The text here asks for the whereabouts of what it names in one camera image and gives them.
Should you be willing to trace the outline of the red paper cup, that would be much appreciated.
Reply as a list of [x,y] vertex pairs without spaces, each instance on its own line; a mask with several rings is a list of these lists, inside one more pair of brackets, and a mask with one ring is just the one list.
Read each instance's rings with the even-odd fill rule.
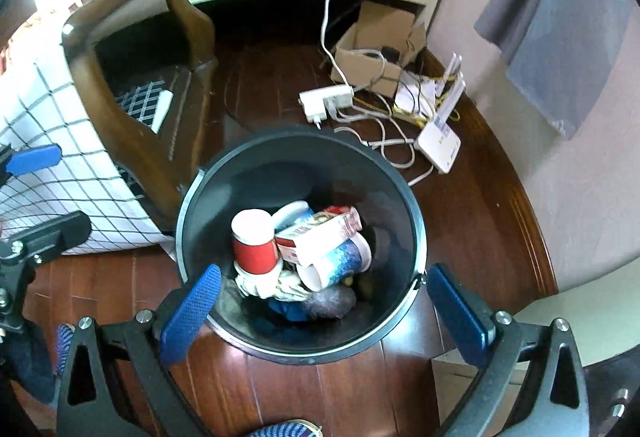
[[252,275],[265,275],[277,265],[272,216],[264,210],[249,209],[231,220],[235,263]]

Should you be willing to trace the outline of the blue white paper cup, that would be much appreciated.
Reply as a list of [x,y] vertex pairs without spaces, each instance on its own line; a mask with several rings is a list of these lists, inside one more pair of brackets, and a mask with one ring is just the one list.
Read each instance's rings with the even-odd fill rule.
[[356,233],[314,264],[308,266],[297,265],[297,275],[303,285],[312,292],[318,292],[332,287],[344,279],[366,272],[372,261],[369,243]]

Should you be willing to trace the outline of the red white snack box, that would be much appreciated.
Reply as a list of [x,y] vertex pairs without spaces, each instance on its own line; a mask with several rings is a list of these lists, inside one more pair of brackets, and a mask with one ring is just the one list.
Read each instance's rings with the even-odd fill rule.
[[330,206],[274,237],[282,258],[308,266],[362,229],[359,212],[353,206]]

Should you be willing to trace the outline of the dark blue cloth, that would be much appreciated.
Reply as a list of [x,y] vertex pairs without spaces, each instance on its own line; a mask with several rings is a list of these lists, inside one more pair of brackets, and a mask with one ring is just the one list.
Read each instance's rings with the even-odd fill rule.
[[308,320],[308,311],[302,301],[279,301],[277,298],[269,298],[267,305],[273,313],[290,322],[299,323]]

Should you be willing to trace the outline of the black round trash bin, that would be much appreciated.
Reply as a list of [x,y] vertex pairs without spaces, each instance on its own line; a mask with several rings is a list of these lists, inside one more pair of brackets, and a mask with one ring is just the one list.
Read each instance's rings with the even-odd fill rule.
[[[232,220],[303,202],[305,213],[278,228],[286,264],[317,272],[319,287],[352,278],[355,304],[341,318],[295,321],[236,285]],[[352,357],[381,341],[404,318],[426,268],[426,229],[405,178],[355,138],[295,126],[257,135],[201,168],[176,226],[183,281],[209,265],[222,286],[206,321],[224,342],[285,365]]]

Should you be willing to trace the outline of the white grid bed sheet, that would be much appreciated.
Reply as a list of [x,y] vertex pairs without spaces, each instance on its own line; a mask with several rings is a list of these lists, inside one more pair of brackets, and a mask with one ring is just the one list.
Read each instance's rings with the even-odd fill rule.
[[14,150],[57,144],[52,168],[16,176],[1,188],[3,237],[81,211],[91,220],[75,254],[169,242],[108,155],[72,81],[62,37],[68,13],[36,12],[13,34],[1,60],[1,141]]

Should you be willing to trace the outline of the blue striped slipper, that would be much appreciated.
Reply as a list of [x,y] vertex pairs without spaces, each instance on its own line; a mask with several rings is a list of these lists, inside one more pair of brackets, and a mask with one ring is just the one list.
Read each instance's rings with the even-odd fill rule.
[[247,437],[322,437],[322,428],[306,420],[289,420],[252,431]]

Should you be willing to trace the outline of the white router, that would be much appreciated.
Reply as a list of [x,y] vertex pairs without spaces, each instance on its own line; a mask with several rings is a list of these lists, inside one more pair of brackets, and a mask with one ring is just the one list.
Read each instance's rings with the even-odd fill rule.
[[427,103],[434,108],[414,142],[414,148],[424,154],[439,174],[450,172],[461,147],[459,136],[447,123],[466,87],[461,66],[462,57],[453,53],[444,74],[433,80],[433,95],[427,95],[432,100]]

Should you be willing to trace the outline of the white power strip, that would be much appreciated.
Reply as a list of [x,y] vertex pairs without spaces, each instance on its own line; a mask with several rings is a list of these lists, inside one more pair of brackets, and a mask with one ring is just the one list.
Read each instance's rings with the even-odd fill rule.
[[305,118],[309,124],[320,127],[328,118],[330,111],[350,108],[354,91],[348,84],[336,84],[326,87],[305,90],[298,96]]

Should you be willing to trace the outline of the cardboard box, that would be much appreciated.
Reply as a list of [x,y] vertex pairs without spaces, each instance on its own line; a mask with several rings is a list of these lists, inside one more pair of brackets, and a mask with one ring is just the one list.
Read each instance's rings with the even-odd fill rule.
[[405,67],[426,44],[426,27],[411,12],[365,2],[358,20],[334,47],[334,82],[394,98]]

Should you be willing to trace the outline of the grey hanging cloth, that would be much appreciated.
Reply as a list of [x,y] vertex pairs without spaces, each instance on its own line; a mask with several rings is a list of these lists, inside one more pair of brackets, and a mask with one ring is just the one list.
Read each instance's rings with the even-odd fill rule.
[[572,138],[608,82],[631,0],[489,0],[474,29],[500,49],[506,76]]

